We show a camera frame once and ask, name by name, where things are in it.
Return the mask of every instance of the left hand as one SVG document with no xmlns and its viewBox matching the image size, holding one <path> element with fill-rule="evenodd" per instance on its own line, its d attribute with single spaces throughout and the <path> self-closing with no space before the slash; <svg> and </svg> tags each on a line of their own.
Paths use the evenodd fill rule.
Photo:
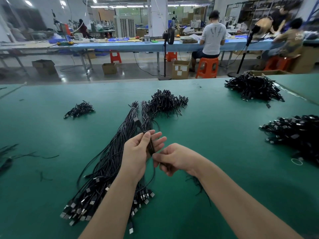
<svg viewBox="0 0 319 239">
<path fill-rule="evenodd" d="M 155 133 L 155 130 L 150 130 L 145 134 L 140 133 L 129 139 L 124 144 L 122 165 L 119 173 L 129 176 L 137 184 L 145 173 L 147 159 L 151 157 L 147 151 L 147 145 L 152 139 L 155 152 L 161 150 L 167 140 L 166 137 L 161 137 L 161 135 L 161 132 Z"/>
</svg>

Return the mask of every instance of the plastic stool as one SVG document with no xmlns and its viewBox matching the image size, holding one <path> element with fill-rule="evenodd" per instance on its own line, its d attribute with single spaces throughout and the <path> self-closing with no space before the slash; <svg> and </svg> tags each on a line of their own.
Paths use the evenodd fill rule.
<svg viewBox="0 0 319 239">
<path fill-rule="evenodd" d="M 204 63 L 204 69 L 200 69 L 201 65 Z M 201 76 L 204 79 L 207 78 L 216 78 L 218 71 L 218 58 L 208 59 L 201 58 L 199 61 L 199 66 L 196 74 L 196 79 L 198 76 Z"/>
<path fill-rule="evenodd" d="M 166 53 L 166 59 L 168 62 L 171 62 L 172 59 L 176 59 L 177 60 L 177 52 L 168 52 Z"/>
<path fill-rule="evenodd" d="M 289 68 L 290 62 L 292 58 L 289 57 L 280 57 L 280 56 L 273 56 L 271 57 L 264 70 L 282 70 L 285 71 Z"/>
<path fill-rule="evenodd" d="M 120 53 L 114 50 L 110 50 L 110 58 L 111 58 L 111 63 L 114 61 L 119 61 L 122 64 L 121 56 Z"/>
</svg>

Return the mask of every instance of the man in white t-shirt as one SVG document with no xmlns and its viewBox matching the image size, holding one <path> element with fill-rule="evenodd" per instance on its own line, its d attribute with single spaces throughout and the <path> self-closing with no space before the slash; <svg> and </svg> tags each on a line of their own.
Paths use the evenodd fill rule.
<svg viewBox="0 0 319 239">
<path fill-rule="evenodd" d="M 191 72 L 195 72 L 196 59 L 200 58 L 217 58 L 220 53 L 220 46 L 225 44 L 226 26 L 218 22 L 219 12 L 214 10 L 209 15 L 210 24 L 208 24 L 200 38 L 199 44 L 204 45 L 203 50 L 192 53 Z"/>
</svg>

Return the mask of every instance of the brown t-shirt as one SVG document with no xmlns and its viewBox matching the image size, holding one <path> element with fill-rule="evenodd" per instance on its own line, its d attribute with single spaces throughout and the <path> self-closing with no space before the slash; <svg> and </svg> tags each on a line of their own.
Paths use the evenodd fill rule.
<svg viewBox="0 0 319 239">
<path fill-rule="evenodd" d="M 297 49 L 302 47 L 304 34 L 303 31 L 298 29 L 289 29 L 287 32 L 278 35 L 274 41 L 286 41 L 286 43 L 281 47 L 280 54 L 282 56 L 296 55 Z"/>
</svg>

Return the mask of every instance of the white label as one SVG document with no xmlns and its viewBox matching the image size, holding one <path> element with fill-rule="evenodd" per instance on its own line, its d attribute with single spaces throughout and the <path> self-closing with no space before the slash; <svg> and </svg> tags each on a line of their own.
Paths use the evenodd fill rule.
<svg viewBox="0 0 319 239">
<path fill-rule="evenodd" d="M 181 70 L 182 70 L 182 71 L 187 71 L 187 68 L 188 68 L 188 66 L 186 66 L 186 65 L 181 65 Z"/>
</svg>

